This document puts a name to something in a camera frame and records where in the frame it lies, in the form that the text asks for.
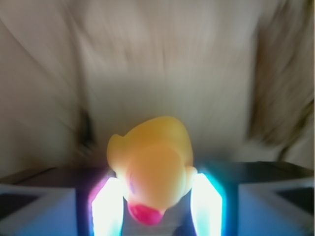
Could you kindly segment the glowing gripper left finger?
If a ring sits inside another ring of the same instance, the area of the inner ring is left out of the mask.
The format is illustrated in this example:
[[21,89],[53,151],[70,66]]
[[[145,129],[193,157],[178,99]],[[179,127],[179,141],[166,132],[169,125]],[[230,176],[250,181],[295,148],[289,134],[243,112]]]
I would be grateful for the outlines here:
[[102,180],[92,191],[91,235],[120,236],[124,221],[124,197],[121,182],[115,177]]

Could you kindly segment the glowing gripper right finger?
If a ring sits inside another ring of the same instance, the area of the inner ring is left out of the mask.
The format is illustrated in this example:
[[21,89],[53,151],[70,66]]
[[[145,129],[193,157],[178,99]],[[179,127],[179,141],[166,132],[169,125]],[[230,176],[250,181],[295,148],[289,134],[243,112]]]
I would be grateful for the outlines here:
[[198,236],[222,236],[225,231],[226,192],[211,174],[194,177],[190,195],[190,211]]

